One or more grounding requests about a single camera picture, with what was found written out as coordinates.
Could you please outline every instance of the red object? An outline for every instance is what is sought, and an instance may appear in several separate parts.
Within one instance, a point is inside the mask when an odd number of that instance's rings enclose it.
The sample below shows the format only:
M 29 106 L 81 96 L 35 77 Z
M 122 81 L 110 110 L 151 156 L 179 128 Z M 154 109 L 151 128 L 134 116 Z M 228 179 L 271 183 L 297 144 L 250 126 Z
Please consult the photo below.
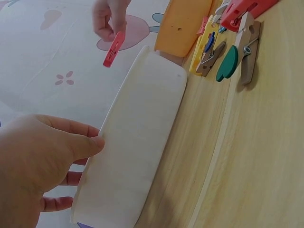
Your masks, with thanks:
M 250 12 L 257 18 L 279 0 L 231 0 L 221 19 L 221 25 L 230 31 L 238 32 L 242 16 Z
M 118 53 L 120 47 L 122 46 L 122 44 L 124 42 L 124 38 L 125 38 L 125 34 L 123 32 L 118 32 L 116 34 L 116 37 L 115 37 L 108 53 L 106 54 L 106 57 L 104 60 L 105 67 L 110 67 L 112 65 L 115 57 L 117 56 L 117 53 Z
M 204 19 L 203 19 L 203 22 L 202 22 L 202 24 L 201 24 L 201 27 L 200 27 L 200 29 L 198 30 L 198 32 L 197 32 L 197 34 L 196 35 L 203 35 L 204 34 L 204 31 L 205 31 L 205 27 L 206 27 L 206 24 L 207 24 L 207 22 L 208 22 L 208 17 L 204 17 Z

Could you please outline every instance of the white mat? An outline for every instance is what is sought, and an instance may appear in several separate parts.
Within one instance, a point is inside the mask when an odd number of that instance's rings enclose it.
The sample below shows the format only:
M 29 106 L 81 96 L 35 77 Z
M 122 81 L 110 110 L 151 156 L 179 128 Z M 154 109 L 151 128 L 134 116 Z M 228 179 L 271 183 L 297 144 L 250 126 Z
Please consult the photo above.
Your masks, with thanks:
M 93 32 L 93 0 L 0 0 L 0 123 L 19 114 L 70 118 L 100 128 L 131 64 L 157 33 L 130 38 L 110 69 L 102 63 L 106 46 Z M 130 29 L 141 36 L 159 25 L 169 0 L 132 0 Z M 74 187 L 58 187 L 49 196 L 73 196 Z M 69 211 L 43 213 L 38 228 L 71 228 Z

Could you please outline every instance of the wooden surface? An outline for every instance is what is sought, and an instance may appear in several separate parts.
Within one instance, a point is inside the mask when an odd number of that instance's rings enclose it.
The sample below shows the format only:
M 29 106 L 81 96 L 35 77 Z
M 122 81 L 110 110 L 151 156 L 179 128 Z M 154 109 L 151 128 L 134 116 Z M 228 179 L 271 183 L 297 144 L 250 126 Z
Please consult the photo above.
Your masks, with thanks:
M 136 228 L 304 227 L 303 12 L 303 0 L 282 0 L 258 18 L 249 87 L 240 68 L 217 83 L 220 61 L 189 75 Z

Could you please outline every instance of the brown clothespin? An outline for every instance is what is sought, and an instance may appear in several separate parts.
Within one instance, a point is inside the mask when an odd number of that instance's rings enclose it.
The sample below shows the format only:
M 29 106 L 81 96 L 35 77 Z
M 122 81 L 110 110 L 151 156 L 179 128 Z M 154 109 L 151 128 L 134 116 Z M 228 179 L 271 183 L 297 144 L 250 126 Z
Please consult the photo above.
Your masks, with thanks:
M 214 63 L 217 61 L 220 53 L 224 49 L 226 42 L 223 41 L 216 47 L 215 50 L 214 48 L 214 33 L 210 34 L 209 41 L 205 45 L 204 52 L 201 57 L 201 62 L 196 68 L 196 73 L 202 73 L 204 77 L 207 76 L 211 68 L 213 67 Z
M 218 69 L 216 77 L 218 82 L 224 78 L 230 78 L 240 63 L 242 63 L 241 83 L 246 85 L 251 82 L 257 57 L 260 27 L 261 23 L 255 21 L 249 12 L 244 14 L 235 44 L 230 48 Z

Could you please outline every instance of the clothespin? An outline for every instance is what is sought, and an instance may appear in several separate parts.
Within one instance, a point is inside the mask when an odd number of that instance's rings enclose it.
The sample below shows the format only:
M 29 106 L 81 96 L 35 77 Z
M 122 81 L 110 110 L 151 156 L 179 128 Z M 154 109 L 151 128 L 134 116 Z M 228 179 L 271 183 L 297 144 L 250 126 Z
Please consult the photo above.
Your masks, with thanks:
M 205 26 L 205 32 L 199 36 L 194 50 L 193 58 L 190 64 L 189 71 L 195 75 L 202 76 L 202 73 L 196 73 L 197 66 L 201 63 L 202 54 L 204 52 L 205 45 L 209 41 L 209 34 L 214 32 L 214 39 L 216 39 L 219 32 L 219 24 L 212 25 L 213 15 L 210 15 L 208 22 Z
M 215 44 L 215 38 L 214 38 L 215 32 L 210 34 L 209 36 L 209 41 L 205 46 L 204 53 L 202 54 L 201 57 L 201 63 L 198 65 L 196 68 L 196 73 L 202 73 L 204 77 L 207 76 L 211 68 L 213 67 L 214 63 L 218 59 L 220 53 L 224 49 L 226 42 L 223 41 L 220 43 L 219 46 L 215 50 L 214 44 Z
M 110 67 L 117 56 L 117 53 L 124 42 L 125 34 L 123 32 L 118 32 L 115 36 L 115 39 L 110 46 L 110 49 L 105 56 L 104 66 Z
M 251 13 L 247 12 L 241 20 L 235 44 L 232 45 L 218 69 L 216 80 L 221 82 L 230 78 L 237 66 L 242 63 L 241 83 L 251 82 L 257 57 L 257 47 L 261 23 L 255 21 Z
M 218 30 L 218 33 L 222 34 L 222 33 L 226 32 L 226 31 L 227 31 L 227 29 L 224 26 L 220 26 L 219 30 Z
M 206 24 L 208 22 L 208 17 L 204 17 L 203 18 L 203 22 L 201 23 L 201 27 L 200 29 L 198 30 L 197 34 L 196 35 L 203 35 L 204 34 L 204 31 L 205 31 L 205 27 L 206 27 Z
M 220 7 L 218 7 L 216 10 L 215 10 L 215 15 L 212 19 L 212 25 L 214 25 L 215 23 L 218 23 L 225 11 L 225 9 L 227 8 L 227 6 L 229 5 L 230 3 L 230 0 L 224 0 L 221 4 Z
M 250 12 L 257 18 L 279 0 L 231 0 L 225 12 L 222 14 L 221 25 L 230 31 L 237 32 L 242 16 Z

